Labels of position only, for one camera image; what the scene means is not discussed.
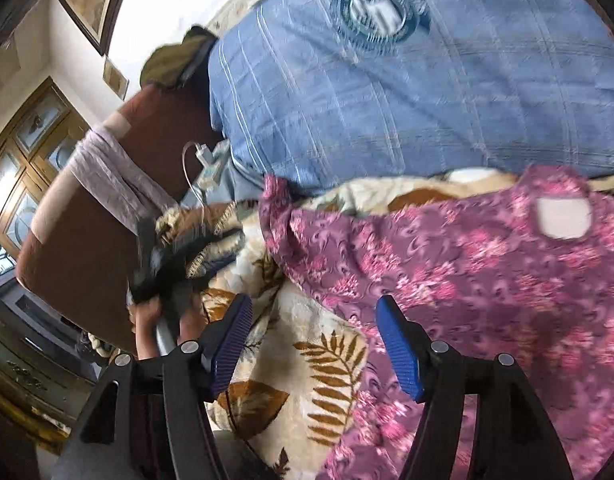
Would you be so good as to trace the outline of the person's left hand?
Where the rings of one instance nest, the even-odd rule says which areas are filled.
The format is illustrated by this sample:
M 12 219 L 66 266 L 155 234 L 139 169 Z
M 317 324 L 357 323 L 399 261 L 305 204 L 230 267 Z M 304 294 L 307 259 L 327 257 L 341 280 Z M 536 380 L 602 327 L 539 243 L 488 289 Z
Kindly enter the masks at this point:
M 139 360 L 154 359 L 159 356 L 155 336 L 156 325 L 162 315 L 162 304 L 154 297 L 140 304 L 130 304 L 129 318 L 133 325 L 132 332 L 136 336 L 136 355 Z M 203 312 L 192 304 L 185 310 L 179 321 L 178 344 L 197 339 L 207 324 Z

